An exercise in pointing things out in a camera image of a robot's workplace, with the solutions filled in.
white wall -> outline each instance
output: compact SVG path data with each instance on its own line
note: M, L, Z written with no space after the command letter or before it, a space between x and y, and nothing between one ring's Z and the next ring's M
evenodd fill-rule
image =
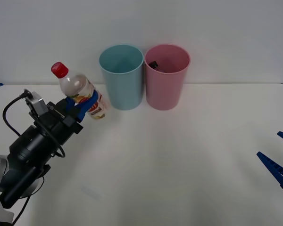
M0 0L0 82L56 82L56 61L103 82L118 43L183 46L187 82L283 82L283 0Z

bottle label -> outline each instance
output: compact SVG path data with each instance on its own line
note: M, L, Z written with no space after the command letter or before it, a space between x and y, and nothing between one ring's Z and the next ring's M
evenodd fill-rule
M87 113L94 119L102 119L105 117L108 106L104 101L102 94L95 89L91 82L88 81L78 94L71 96L70 98L73 99L76 103L80 104L91 98L93 92L98 93L98 99L95 104L87 111Z

cup rim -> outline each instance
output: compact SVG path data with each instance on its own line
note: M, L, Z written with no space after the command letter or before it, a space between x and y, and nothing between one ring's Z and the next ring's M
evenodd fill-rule
M110 74L117 74L117 75L128 74L128 73L134 72L134 71L136 71L137 69L139 69L139 68L142 66L143 62L145 62L145 56L144 56L144 54L142 53L142 51L141 51L139 48L137 48L136 46L134 46L134 45L128 45L128 44L118 44L118 45L110 46L110 47L106 48L104 51L102 51L102 53L100 54L100 56L101 56L107 49L112 48L112 47L114 47L114 46L130 46L130 47L133 47L133 48L137 49L137 50L141 53L142 61L141 61L141 63L138 65L138 67L136 67L135 69L133 69L133 70L131 70L131 71L124 72L124 73L115 73L115 72L110 72L110 71L106 70L105 68L103 68L102 65L100 65L100 57L99 57L99 65L100 65L100 67L101 67L102 70L104 70L104 71L106 71L106 72L108 72L108 73L110 73Z
M188 63L188 65L187 65L185 68L183 68L182 70L177 71L177 72L172 72L172 73L166 73L166 72L160 72L160 71L154 70L153 68L151 68L151 67L148 65L148 63L147 63L147 61L146 61L146 55L147 55L147 53L148 53L151 49L153 49L153 48L155 48L155 47L158 47L158 46L175 46L175 47L177 47L177 48L182 49L182 50L188 55L188 57L189 57L189 63ZM153 46L153 47L151 47L150 49L147 50L147 52L145 53L144 62L145 62L145 65L146 65L149 69L151 69L152 71L154 71L154 72L156 72L156 73L165 74L165 75L168 75L168 74L169 74L169 75L172 75L172 74L177 74L177 73L179 73L179 72L183 72L184 70L187 70L187 68L190 66L190 63L191 63L191 56L190 56L190 54L188 53L187 50L185 50L184 48L182 48L182 47L180 47L180 46L177 46L177 45L174 45L174 44L159 44L159 45Z

plastic cup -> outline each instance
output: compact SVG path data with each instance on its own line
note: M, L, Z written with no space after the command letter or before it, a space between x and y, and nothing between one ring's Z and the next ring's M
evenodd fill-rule
M142 52L130 45L106 49L99 59L112 106L131 110L142 101Z
M153 61L158 64L156 70L149 66ZM176 45L158 45L147 51L146 96L151 107L170 110L178 104L190 61L189 53Z

black cable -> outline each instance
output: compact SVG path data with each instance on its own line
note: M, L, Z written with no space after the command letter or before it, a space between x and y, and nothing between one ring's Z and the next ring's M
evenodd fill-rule
M32 194L30 194L30 195L28 195L28 196L21 197L21 198L19 198L19 199L28 198L29 196L32 196L32 195L36 194L36 193L42 188L42 186L43 186L43 184L44 184L44 182L45 182L45 178L44 178L44 177L42 177L42 178L43 178L43 182L42 182L41 186L38 188L37 191L35 191L34 193L32 193Z
M25 98L28 96L28 93L25 91L24 93L22 93L20 96L18 96L16 99L12 100L8 105L6 105L6 107L3 110L2 113L2 117L3 117L3 121L5 122L5 124L12 130L14 131L14 133L16 133L18 135L18 137L20 136L20 133L15 130L8 122L8 120L6 119L6 112L8 111L9 107L12 106L15 102L17 102L18 100L21 100L22 98Z
M61 158L65 158L66 154L60 145L60 143L55 139L55 137L52 135L52 133L43 125L43 123L35 117L33 114L30 114L30 116L34 119L34 121L47 133L47 135L52 139L52 141L55 143L55 145L60 149L62 154L55 152L55 155Z
M27 204L28 204L28 201L29 201L30 197L31 197L31 195L27 197L27 199L26 199L26 201L25 201L25 203L24 203L24 205L23 205L21 211L19 212L19 214L18 214L18 216L16 217L16 219L13 221L13 225L15 225L15 223L16 223L16 222L19 220L19 218L21 217L22 213L23 213L24 210L25 210L25 207L26 207Z

